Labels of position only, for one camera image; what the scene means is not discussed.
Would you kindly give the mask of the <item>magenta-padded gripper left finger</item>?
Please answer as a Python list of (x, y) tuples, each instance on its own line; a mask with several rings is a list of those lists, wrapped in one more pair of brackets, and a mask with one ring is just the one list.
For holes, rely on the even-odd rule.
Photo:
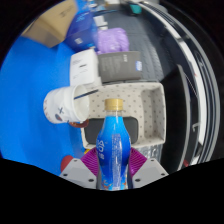
[(67, 155), (61, 162), (60, 177), (78, 186), (96, 189), (98, 186), (99, 165), (95, 148), (80, 159)]

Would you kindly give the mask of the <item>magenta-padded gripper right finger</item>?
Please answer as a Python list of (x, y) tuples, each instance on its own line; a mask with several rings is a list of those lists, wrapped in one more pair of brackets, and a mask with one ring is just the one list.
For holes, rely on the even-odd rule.
[(147, 159), (132, 148), (128, 162), (127, 183), (129, 189), (136, 189), (155, 182), (168, 173), (155, 158)]

